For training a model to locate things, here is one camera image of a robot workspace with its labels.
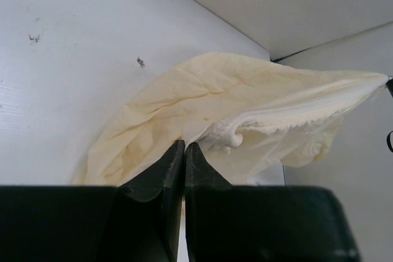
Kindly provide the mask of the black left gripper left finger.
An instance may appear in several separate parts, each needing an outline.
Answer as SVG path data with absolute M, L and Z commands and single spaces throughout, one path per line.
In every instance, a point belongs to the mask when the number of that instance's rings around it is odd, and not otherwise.
M 183 141 L 121 186 L 1 187 L 2 261 L 176 261 Z

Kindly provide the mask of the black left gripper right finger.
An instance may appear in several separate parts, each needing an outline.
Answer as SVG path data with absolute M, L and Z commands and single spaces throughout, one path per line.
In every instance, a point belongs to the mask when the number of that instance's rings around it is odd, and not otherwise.
M 196 143 L 185 152 L 190 261 L 360 261 L 343 207 L 328 189 L 232 185 Z

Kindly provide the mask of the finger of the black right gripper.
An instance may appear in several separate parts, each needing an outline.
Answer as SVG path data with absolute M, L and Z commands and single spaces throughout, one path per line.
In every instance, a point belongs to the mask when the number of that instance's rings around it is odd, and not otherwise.
M 390 78 L 386 83 L 386 88 L 389 90 L 391 96 L 393 96 L 393 78 Z

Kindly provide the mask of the cream yellow jacket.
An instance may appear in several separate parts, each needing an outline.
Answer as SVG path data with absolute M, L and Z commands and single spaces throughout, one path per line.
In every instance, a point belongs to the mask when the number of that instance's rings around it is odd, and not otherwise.
M 389 76 L 313 71 L 231 53 L 207 53 L 169 68 L 105 127 L 73 182 L 121 185 L 181 139 L 197 143 L 232 184 L 274 165 L 325 156 L 344 116 Z

